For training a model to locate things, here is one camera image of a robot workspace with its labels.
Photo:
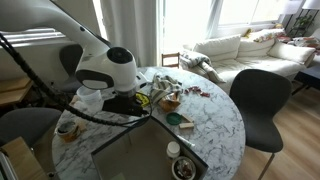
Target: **window blind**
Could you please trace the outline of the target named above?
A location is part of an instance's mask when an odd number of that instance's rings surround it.
[[[36,28],[21,32],[1,32],[11,44],[38,42],[66,36],[53,28]]]

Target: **white sofa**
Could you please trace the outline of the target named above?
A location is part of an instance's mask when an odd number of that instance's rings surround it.
[[[293,80],[310,64],[315,50],[287,45],[275,39],[257,43],[240,35],[209,39],[184,48],[181,67],[211,80],[227,94],[235,76],[244,69],[271,71]]]
[[[311,37],[315,37],[320,41],[320,28],[316,29]],[[320,65],[320,55],[316,55],[311,62],[311,66]]]

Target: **chair backrest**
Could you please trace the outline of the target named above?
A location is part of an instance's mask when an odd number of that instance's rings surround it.
[[[280,75],[259,69],[241,71],[234,79],[230,97],[242,110],[272,117],[291,96],[290,81]]]
[[[60,50],[59,58],[61,64],[69,76],[75,73],[82,53],[83,50],[79,44],[68,45]]]
[[[176,61],[174,61],[174,63],[169,62],[166,63],[165,59],[166,58],[176,58]],[[179,61],[180,61],[180,53],[172,53],[172,54],[162,54],[161,55],[161,59],[162,59],[162,66],[163,67],[178,67],[179,68]]]

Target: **sofa cushion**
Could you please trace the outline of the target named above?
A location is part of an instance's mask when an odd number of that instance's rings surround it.
[[[226,83],[217,83],[217,85],[227,94],[229,94],[234,77],[244,69],[251,69],[251,67],[243,65],[233,59],[216,61],[212,66],[217,71],[219,77],[226,81]]]
[[[315,37],[297,37],[293,38],[294,45],[298,47],[313,47],[320,49],[320,41]]]
[[[247,38],[241,38],[237,57],[266,56],[267,52],[271,49],[274,43],[274,39],[257,43]]]
[[[289,77],[306,68],[306,66],[302,64],[270,56],[246,58],[243,57],[237,58],[236,60],[239,63],[249,66],[253,69],[261,69],[274,72],[284,77]]]
[[[314,52],[314,48],[295,47],[292,45],[276,42],[276,44],[268,52],[268,55],[279,59],[286,59],[304,64],[308,57]]]
[[[235,59],[240,45],[240,35],[208,39],[196,43],[193,51],[207,55],[211,61]]]

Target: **lid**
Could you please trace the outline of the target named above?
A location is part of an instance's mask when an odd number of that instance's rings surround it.
[[[167,147],[167,154],[172,158],[178,157],[180,155],[180,145],[175,141],[171,141]]]
[[[169,113],[166,117],[167,122],[170,125],[178,125],[181,123],[181,115],[175,112]]]

